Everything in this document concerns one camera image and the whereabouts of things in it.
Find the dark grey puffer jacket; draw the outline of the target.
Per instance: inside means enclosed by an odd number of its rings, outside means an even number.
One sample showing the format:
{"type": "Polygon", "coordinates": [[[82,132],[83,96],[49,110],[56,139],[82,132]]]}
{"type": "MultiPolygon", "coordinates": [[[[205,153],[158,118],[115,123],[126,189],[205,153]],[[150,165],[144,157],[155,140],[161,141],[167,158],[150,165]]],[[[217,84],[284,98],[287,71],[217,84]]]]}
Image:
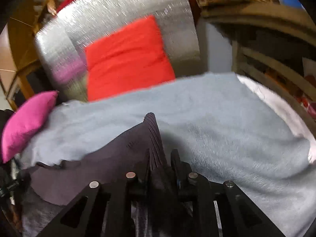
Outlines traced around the dark grey puffer jacket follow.
{"type": "Polygon", "coordinates": [[[37,163],[27,173],[31,190],[41,199],[64,206],[92,181],[114,185],[136,170],[145,176],[138,183],[146,189],[146,196],[134,202],[136,236],[194,236],[192,216],[176,194],[176,173],[167,163],[153,113],[79,161],[37,163]]]}

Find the light blue-grey blanket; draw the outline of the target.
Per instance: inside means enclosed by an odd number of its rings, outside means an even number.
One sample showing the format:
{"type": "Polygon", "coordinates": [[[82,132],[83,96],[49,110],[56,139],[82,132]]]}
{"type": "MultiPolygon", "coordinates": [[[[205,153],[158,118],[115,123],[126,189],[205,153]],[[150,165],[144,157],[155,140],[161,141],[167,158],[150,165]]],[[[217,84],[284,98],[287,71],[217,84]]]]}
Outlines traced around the light blue-grey blanket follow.
{"type": "Polygon", "coordinates": [[[163,148],[211,181],[234,181],[286,236],[315,220],[309,140],[295,137],[237,75],[207,73],[97,102],[68,101],[21,154],[23,168],[78,161],[155,114],[163,148]]]}

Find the white bed sheet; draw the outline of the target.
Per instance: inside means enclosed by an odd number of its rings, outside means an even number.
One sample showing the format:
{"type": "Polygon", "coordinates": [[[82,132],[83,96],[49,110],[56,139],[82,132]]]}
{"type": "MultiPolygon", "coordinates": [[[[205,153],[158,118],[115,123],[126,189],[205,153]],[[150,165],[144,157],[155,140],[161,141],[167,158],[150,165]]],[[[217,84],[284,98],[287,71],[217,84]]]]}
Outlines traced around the white bed sheet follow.
{"type": "Polygon", "coordinates": [[[237,75],[237,78],[285,121],[295,137],[304,137],[309,140],[308,161],[315,165],[315,137],[306,123],[303,122],[302,117],[276,92],[246,76],[237,75]]]}

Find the magenta pillow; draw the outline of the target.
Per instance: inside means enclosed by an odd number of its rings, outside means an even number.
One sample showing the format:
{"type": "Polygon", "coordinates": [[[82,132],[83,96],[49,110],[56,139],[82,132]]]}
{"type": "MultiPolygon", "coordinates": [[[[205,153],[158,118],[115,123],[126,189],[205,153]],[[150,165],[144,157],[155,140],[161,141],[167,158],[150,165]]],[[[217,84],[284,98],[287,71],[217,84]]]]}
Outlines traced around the magenta pillow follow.
{"type": "Polygon", "coordinates": [[[44,91],[28,99],[7,121],[1,139],[4,163],[22,152],[30,139],[44,126],[56,105],[57,91],[44,91]]]}

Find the wooden cabinet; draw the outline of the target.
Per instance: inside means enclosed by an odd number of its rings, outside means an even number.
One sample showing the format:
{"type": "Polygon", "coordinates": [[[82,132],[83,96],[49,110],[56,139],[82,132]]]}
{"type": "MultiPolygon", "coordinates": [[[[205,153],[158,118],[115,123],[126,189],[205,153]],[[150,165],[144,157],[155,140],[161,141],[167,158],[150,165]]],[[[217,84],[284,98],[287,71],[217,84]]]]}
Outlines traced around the wooden cabinet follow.
{"type": "Polygon", "coordinates": [[[13,79],[8,87],[5,87],[2,82],[1,85],[5,99],[13,111],[16,111],[35,94],[53,90],[51,82],[38,59],[14,72],[13,79]]]}

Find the orange-red cushion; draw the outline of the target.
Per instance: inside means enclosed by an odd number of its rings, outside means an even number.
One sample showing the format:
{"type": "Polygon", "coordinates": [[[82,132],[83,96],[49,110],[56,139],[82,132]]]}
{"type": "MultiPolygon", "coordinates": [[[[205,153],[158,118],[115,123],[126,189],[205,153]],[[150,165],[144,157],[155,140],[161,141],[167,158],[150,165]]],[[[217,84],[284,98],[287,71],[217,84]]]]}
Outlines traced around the orange-red cushion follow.
{"type": "Polygon", "coordinates": [[[137,19],[85,49],[88,101],[175,80],[154,16],[137,19]]]}

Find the wooden shelf unit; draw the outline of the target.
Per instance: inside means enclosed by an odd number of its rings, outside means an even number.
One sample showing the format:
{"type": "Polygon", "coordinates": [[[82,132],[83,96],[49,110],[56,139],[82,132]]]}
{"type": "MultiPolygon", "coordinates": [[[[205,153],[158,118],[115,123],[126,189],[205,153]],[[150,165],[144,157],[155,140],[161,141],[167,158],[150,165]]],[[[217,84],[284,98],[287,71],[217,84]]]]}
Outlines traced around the wooden shelf unit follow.
{"type": "Polygon", "coordinates": [[[201,17],[232,41],[236,73],[249,76],[284,98],[315,132],[315,22],[304,9],[275,3],[235,3],[202,8],[201,17]]]}

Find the silver foil insulation panel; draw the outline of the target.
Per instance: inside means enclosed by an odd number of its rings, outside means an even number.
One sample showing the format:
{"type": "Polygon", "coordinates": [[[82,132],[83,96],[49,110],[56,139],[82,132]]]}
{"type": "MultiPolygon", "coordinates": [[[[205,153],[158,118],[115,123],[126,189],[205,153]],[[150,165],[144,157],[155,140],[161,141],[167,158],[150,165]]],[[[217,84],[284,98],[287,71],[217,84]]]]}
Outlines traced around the silver foil insulation panel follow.
{"type": "Polygon", "coordinates": [[[199,42],[189,0],[76,0],[35,35],[35,46],[63,101],[86,101],[85,48],[130,22],[152,15],[177,77],[201,74],[199,42]]]}

